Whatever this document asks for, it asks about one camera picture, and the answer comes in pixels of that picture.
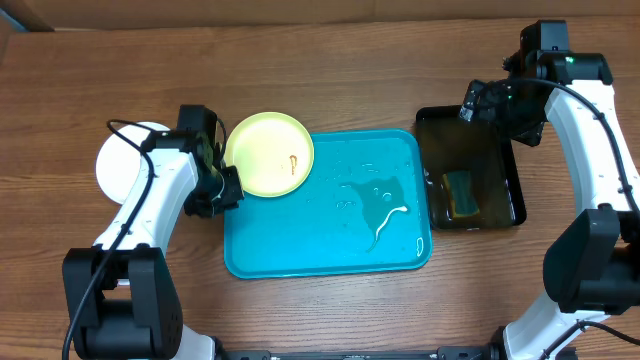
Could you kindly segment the yellow-green plate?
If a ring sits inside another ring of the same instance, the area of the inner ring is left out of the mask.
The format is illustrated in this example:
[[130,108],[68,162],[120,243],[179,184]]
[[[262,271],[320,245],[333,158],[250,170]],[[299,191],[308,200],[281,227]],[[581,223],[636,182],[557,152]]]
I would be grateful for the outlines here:
[[309,176],[314,144],[298,120],[280,112],[262,112],[231,132],[225,164],[237,168],[243,190],[265,198],[296,190]]

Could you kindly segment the white plate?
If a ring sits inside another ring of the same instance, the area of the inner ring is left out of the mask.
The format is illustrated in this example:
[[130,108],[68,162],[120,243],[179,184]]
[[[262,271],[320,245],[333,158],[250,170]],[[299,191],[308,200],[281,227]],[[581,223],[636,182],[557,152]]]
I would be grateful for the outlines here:
[[97,183],[112,201],[123,204],[139,173],[141,155],[115,134],[102,145],[95,164]]

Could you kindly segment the green yellow sponge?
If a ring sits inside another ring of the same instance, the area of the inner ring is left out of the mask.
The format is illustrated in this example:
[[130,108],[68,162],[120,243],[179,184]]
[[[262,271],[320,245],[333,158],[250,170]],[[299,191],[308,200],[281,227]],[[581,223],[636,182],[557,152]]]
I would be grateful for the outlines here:
[[458,170],[442,176],[447,192],[450,217],[453,220],[472,217],[480,213],[473,194],[472,176],[469,171]]

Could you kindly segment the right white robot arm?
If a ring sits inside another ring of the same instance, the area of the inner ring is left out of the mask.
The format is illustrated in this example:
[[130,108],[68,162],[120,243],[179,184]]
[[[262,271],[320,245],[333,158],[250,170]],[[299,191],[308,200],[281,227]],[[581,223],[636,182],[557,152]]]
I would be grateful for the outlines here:
[[462,119],[536,146],[550,123],[562,146],[576,218],[547,250],[543,293],[495,334],[494,359],[573,359],[568,344],[639,304],[639,173],[615,110],[613,76],[599,53],[569,48],[563,20],[520,33],[508,77],[470,83]]

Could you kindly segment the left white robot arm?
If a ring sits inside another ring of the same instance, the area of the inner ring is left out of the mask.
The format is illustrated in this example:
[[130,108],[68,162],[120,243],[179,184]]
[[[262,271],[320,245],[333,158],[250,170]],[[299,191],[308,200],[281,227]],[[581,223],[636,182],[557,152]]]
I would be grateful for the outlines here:
[[204,105],[183,105],[169,130],[132,148],[137,178],[108,228],[72,248],[62,275],[70,323],[62,358],[219,359],[215,338],[185,325],[166,251],[180,214],[212,218],[238,207],[238,170],[223,160],[226,131]]

